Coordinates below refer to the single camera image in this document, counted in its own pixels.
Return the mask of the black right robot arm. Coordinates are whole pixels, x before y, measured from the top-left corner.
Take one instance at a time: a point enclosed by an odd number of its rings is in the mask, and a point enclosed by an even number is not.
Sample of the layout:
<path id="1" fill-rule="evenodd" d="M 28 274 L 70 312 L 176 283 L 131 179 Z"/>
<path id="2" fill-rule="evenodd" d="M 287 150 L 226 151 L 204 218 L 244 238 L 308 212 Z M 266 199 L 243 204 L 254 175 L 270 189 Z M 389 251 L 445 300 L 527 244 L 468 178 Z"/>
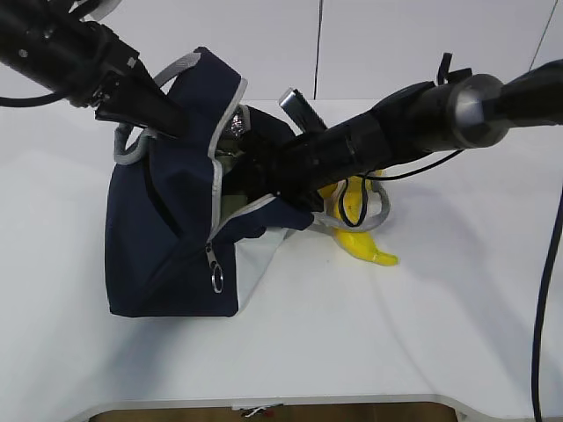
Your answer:
<path id="1" fill-rule="evenodd" d="M 511 82 L 463 70 L 453 81 L 413 84 L 334 127 L 259 148 L 223 180 L 250 197 L 287 201 L 344 178 L 408 164 L 442 151 L 485 149 L 515 127 L 562 123 L 562 62 Z"/>

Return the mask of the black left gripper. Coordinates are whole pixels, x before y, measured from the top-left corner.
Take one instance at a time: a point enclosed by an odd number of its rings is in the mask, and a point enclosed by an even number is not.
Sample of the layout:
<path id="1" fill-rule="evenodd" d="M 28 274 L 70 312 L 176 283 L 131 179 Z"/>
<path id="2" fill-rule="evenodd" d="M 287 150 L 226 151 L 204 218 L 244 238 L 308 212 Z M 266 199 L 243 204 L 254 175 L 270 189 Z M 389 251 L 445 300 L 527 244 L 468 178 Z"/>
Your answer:
<path id="1" fill-rule="evenodd" d="M 179 138 L 188 130 L 184 110 L 157 86 L 141 64 L 139 52 L 101 24 L 85 26 L 94 53 L 71 75 L 69 102 L 91 107 L 100 121 L 149 128 Z"/>

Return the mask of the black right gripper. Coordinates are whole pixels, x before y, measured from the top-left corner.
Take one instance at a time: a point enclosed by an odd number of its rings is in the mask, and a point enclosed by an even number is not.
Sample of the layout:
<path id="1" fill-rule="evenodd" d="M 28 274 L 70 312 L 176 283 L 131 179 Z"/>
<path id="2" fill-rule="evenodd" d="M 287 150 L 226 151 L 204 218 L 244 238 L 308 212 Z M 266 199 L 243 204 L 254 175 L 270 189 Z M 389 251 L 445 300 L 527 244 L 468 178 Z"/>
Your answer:
<path id="1" fill-rule="evenodd" d="M 295 207 L 318 207 L 319 189 L 373 170 L 390 157 L 377 120 L 360 114 L 252 156 L 239 165 L 239 187 L 251 197 L 272 193 Z"/>

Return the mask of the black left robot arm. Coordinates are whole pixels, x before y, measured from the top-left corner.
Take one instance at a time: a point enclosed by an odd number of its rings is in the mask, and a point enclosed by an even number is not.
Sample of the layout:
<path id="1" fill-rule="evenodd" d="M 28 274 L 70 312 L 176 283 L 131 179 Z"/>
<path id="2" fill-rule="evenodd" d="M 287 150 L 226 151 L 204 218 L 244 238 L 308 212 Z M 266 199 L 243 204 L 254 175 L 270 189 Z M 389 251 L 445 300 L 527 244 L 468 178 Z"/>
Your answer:
<path id="1" fill-rule="evenodd" d="M 1 105 L 31 108 L 65 99 L 92 108 L 99 121 L 182 136 L 185 112 L 157 86 L 139 52 L 108 26 L 86 19 L 101 4 L 1 3 L 1 63 L 48 89 L 38 97 L 3 97 Z"/>

